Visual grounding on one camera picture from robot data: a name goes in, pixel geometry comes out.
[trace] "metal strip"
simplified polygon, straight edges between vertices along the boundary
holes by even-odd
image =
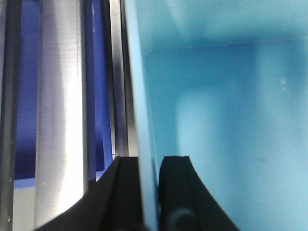
[[[120,0],[110,1],[110,25],[114,74],[115,155],[128,156]]]
[[[0,118],[1,118],[1,99],[2,99],[5,21],[6,21],[6,0],[0,0]]]
[[[19,40],[21,1],[10,0],[6,9],[5,41],[3,65],[3,92],[0,129],[0,230],[12,230],[16,102],[18,91]]]
[[[82,0],[42,0],[35,227],[66,211],[87,185]]]

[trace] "metal frame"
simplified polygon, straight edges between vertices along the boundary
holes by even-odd
[[[21,1],[2,1],[1,4],[2,12],[6,11],[6,16],[1,16],[1,20],[6,18],[6,22],[1,21],[1,24],[5,23],[6,27],[5,42],[1,44],[4,45],[4,58],[1,64],[3,65],[3,90],[0,128],[0,230],[10,231],[13,221]]]
[[[128,129],[120,0],[110,1],[110,30],[114,87],[115,155],[128,156]]]

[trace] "blue plastic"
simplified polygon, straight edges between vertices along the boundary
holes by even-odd
[[[146,223],[163,157],[188,155],[240,230],[308,230],[308,2],[126,10]]]
[[[35,175],[40,3],[23,1],[17,107],[15,179]]]

